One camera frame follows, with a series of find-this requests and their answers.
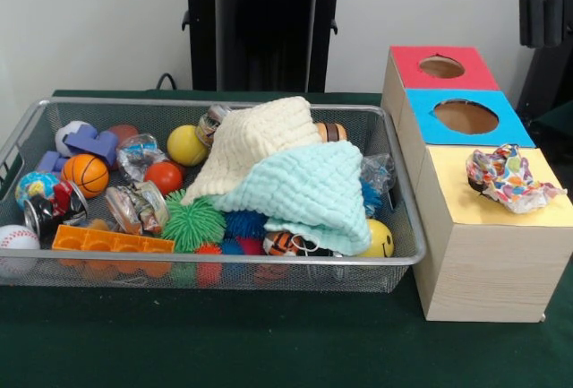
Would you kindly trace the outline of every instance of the light blue cloth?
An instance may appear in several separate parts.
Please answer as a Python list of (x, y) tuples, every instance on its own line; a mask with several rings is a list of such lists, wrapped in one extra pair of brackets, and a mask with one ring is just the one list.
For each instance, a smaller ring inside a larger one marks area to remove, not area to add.
[(255, 164), (233, 191), (211, 196), (221, 211), (257, 211), (265, 229), (290, 231), (344, 255), (371, 243), (360, 184), (362, 154), (350, 142), (277, 152)]

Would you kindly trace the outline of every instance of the orange lego brick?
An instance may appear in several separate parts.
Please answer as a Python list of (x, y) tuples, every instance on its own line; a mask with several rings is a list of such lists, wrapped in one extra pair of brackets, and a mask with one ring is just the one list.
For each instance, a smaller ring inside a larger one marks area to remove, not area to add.
[(144, 252), (172, 254), (173, 240), (131, 236), (96, 229), (60, 225), (52, 249), (56, 251)]
[[(57, 251), (91, 251), (91, 252), (133, 252), (172, 254), (175, 242), (152, 237), (132, 236), (89, 228), (60, 225), (52, 249)], [(61, 260), (62, 265), (81, 265), (83, 260)], [(161, 278), (171, 271), (171, 263), (143, 261), (99, 261), (86, 262), (82, 275), (96, 280), (112, 280), (120, 272), (135, 274), (144, 271), (152, 278)]]

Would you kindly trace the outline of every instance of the white wall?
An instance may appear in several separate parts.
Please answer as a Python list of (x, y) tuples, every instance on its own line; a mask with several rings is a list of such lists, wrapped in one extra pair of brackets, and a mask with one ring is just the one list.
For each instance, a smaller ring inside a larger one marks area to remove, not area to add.
[[(186, 0), (0, 0), (0, 138), (54, 89), (144, 90), (163, 72), (191, 86)], [(531, 52), (517, 0), (338, 0), (327, 91), (380, 91), (390, 44), (480, 48), (516, 101)]]

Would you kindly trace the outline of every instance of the purple block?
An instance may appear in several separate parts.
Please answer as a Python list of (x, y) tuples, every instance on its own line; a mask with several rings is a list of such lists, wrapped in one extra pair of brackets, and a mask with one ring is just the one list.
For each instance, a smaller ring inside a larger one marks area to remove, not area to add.
[(91, 153), (102, 158), (108, 166), (115, 162), (115, 148), (119, 143), (117, 136), (109, 131), (98, 135), (98, 131), (91, 125), (82, 125), (77, 133), (69, 133), (65, 138), (74, 153)]
[(39, 161), (39, 164), (36, 166), (36, 171), (40, 173), (52, 173), (59, 178), (62, 174), (62, 168), (64, 168), (64, 164), (68, 159), (69, 158), (63, 157), (58, 152), (48, 151)]

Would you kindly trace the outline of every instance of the baseball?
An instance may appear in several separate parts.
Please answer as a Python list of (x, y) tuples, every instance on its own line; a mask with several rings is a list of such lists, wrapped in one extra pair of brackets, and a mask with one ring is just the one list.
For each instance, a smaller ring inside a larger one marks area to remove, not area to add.
[[(38, 236), (20, 225), (0, 227), (0, 249), (39, 249)], [(0, 256), (0, 278), (21, 278), (32, 270), (36, 261), (36, 258)]]

